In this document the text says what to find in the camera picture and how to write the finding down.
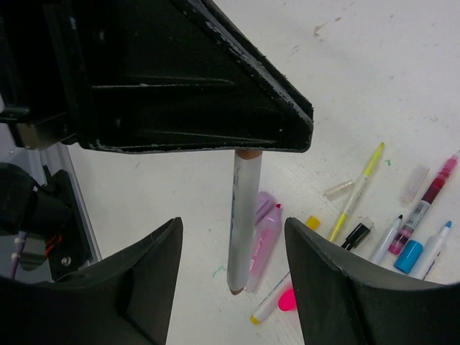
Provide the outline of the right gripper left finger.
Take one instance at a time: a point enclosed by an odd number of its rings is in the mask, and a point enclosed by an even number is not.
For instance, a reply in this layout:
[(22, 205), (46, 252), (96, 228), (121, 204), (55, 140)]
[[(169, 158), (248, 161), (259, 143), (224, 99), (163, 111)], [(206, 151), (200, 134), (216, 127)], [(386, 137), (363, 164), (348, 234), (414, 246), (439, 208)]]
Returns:
[(165, 344), (183, 244), (173, 218), (52, 284), (47, 344)]

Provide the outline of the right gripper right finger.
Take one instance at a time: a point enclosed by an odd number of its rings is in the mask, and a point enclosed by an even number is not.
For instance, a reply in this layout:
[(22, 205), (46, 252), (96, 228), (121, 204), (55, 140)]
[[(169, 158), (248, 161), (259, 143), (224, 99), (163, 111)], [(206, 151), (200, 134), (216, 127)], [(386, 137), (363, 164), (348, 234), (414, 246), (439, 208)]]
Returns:
[(459, 284), (372, 264), (296, 218), (285, 246), (306, 344), (459, 343)]

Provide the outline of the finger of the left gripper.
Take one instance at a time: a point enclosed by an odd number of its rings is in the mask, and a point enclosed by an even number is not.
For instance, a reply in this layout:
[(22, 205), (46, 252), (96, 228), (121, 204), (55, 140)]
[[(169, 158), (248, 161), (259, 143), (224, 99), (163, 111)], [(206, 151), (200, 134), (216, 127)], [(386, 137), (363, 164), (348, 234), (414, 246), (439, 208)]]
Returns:
[(313, 106), (212, 1), (43, 7), (87, 150), (305, 152)]

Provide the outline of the pink highlighter cap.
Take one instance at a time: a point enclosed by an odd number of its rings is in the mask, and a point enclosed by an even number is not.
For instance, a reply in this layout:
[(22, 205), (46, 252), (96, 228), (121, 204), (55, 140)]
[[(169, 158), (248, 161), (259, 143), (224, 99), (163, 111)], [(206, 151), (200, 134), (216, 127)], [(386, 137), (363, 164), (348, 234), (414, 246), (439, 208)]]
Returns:
[(278, 300), (278, 308), (283, 312), (290, 312), (297, 310), (297, 302), (295, 299), (294, 289), (286, 290)]

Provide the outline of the black cap white pen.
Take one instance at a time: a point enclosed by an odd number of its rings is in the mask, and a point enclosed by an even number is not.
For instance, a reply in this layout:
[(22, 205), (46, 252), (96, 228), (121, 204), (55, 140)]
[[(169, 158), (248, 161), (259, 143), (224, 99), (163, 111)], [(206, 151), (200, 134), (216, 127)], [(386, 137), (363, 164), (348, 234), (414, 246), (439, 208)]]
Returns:
[(376, 246), (372, 256), (369, 258), (369, 261), (371, 263), (375, 265), (379, 265), (381, 263), (388, 249), (390, 248), (392, 240), (395, 238), (396, 234), (398, 233), (402, 220), (403, 220), (403, 215), (400, 214), (396, 218), (395, 222), (391, 225), (391, 227), (384, 233), (379, 244)]

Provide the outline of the white yellow marker pen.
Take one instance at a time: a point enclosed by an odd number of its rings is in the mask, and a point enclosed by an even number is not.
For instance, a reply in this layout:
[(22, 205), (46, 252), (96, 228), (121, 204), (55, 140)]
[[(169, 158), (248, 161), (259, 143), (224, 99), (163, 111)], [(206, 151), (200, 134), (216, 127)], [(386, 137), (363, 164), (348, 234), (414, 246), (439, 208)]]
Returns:
[(251, 314), (249, 320), (253, 325), (259, 325), (267, 319), (267, 317), (278, 306), (278, 301), (281, 296), (293, 286), (290, 273), (288, 272), (281, 281), (273, 287), (270, 293), (256, 307)]

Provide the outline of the blue pen cap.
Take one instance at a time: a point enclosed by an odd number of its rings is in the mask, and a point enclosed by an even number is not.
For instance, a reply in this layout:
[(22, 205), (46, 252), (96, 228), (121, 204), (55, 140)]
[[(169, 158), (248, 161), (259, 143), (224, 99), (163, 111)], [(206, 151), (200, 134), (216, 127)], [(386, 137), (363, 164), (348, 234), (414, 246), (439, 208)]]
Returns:
[(393, 267), (408, 275), (415, 263), (418, 261), (420, 255), (423, 252), (423, 245), (414, 240), (410, 240), (405, 248), (401, 251), (399, 257), (396, 259)]

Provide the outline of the thin yellow pen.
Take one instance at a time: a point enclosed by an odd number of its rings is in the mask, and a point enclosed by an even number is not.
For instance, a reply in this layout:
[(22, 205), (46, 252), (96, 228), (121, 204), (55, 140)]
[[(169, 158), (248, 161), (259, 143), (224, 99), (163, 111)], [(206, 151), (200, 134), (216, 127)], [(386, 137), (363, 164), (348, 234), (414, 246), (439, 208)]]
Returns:
[(344, 225), (346, 224), (348, 218), (350, 217), (352, 211), (355, 209), (355, 205), (357, 204), (361, 194), (363, 193), (367, 182), (373, 172), (373, 169), (377, 166), (379, 159), (384, 151), (385, 143), (382, 142), (379, 147), (374, 151), (373, 155), (370, 157), (369, 162), (367, 163), (366, 167), (364, 168), (362, 174), (359, 176), (357, 181), (354, 184), (354, 187), (347, 198), (344, 207), (339, 214), (335, 224), (331, 228), (331, 231), (328, 235), (328, 240), (330, 242), (334, 242), (336, 237), (339, 235), (340, 231), (343, 229)]

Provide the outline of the lilac highlighter body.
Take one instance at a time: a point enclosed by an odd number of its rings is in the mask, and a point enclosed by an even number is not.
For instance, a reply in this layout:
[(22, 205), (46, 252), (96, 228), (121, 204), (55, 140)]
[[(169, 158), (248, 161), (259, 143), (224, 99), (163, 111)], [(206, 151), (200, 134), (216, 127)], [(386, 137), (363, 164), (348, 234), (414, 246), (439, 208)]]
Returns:
[(281, 204), (277, 203), (257, 224), (252, 258), (249, 263), (249, 278), (245, 287), (245, 291), (248, 293), (253, 293), (257, 289), (268, 259), (281, 233), (281, 214)]

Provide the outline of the clear yellow pen cap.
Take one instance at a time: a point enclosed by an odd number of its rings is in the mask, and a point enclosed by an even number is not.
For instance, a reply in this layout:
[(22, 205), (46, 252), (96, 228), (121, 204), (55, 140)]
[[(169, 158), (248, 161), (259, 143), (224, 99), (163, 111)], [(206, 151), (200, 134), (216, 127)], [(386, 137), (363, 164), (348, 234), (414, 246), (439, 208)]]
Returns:
[(335, 185), (324, 191), (323, 195), (330, 201), (336, 200), (347, 193), (349, 193), (354, 187), (353, 180), (347, 180), (338, 185)]

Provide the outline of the white blue marker pen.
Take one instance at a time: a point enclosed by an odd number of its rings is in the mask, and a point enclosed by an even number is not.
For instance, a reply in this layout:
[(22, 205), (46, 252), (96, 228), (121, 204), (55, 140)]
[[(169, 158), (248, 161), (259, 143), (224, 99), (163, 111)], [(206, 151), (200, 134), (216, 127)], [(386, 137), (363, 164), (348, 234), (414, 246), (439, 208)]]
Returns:
[(445, 226), (434, 236), (430, 238), (430, 251), (427, 251), (427, 259), (425, 268), (423, 269), (422, 280), (425, 280), (428, 273), (432, 270), (437, 258), (441, 254), (444, 246), (444, 242), (450, 233), (452, 228), (452, 221), (448, 221)]

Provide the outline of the lilac highlighter cap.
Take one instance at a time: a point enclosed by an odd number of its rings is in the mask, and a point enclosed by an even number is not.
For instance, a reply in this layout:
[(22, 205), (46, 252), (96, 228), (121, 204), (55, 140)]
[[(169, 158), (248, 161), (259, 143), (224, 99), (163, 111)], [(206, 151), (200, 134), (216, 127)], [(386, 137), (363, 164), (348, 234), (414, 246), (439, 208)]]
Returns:
[(258, 204), (255, 216), (255, 224), (257, 225), (276, 205), (276, 199), (272, 194), (260, 191), (258, 194)]

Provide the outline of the white brown marker pen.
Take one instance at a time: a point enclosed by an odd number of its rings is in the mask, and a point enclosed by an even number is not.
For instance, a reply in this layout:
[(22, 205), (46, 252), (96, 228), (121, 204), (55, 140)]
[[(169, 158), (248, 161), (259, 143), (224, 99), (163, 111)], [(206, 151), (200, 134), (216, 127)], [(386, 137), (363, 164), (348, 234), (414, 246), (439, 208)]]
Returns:
[(227, 285), (232, 295), (241, 293), (249, 279), (261, 165), (261, 151), (235, 152), (227, 262)]

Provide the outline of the clear pink pen cap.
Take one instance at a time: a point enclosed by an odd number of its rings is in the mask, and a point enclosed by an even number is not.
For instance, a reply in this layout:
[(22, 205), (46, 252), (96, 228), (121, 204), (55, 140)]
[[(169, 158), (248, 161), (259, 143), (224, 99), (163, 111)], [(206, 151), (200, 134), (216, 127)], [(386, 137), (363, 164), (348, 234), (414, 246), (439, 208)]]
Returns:
[(402, 207), (408, 206), (413, 201), (427, 177), (429, 170), (430, 169), (425, 165), (417, 165), (411, 171), (400, 193), (399, 201)]

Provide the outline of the thin pink pencil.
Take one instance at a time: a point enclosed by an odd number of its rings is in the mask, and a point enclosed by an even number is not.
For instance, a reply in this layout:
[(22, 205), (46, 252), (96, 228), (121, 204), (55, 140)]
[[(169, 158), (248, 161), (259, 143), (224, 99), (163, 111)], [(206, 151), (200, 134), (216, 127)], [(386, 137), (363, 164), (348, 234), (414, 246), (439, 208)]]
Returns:
[(438, 194), (441, 192), (446, 182), (451, 177), (459, 161), (459, 152), (452, 155), (441, 166), (441, 169), (436, 174), (435, 178), (428, 186), (428, 189), (423, 194), (423, 197), (418, 201), (407, 221), (403, 224), (399, 232), (392, 240), (388, 252), (394, 255), (399, 255), (408, 243), (409, 239), (419, 227), (424, 216), (432, 206)]

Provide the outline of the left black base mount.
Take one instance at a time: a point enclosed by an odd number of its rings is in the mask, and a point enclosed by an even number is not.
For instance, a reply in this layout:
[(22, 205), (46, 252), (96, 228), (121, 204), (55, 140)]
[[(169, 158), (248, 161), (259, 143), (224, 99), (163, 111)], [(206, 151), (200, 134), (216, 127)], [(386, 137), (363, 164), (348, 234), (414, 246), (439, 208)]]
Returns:
[(67, 220), (47, 238), (45, 256), (54, 281), (82, 268), (89, 258), (89, 245), (80, 219), (69, 175), (58, 170), (52, 177), (55, 188), (52, 197), (62, 202), (70, 211)]

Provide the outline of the aluminium rail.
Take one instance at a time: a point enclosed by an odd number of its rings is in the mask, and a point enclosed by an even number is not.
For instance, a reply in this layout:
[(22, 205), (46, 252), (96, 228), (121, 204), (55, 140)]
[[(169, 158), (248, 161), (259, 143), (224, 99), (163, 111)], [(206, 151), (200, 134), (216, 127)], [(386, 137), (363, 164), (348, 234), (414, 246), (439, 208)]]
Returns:
[(91, 225), (83, 194), (78, 182), (78, 177), (75, 173), (75, 168), (71, 160), (68, 147), (64, 144), (54, 144), (53, 146), (44, 149), (40, 152), (41, 163), (44, 163), (52, 174), (58, 170), (65, 170), (70, 179), (75, 202), (78, 207), (80, 219), (83, 223), (84, 232), (89, 245), (89, 258), (83, 263), (82, 268), (93, 265), (102, 260), (101, 252), (96, 240), (96, 236)]

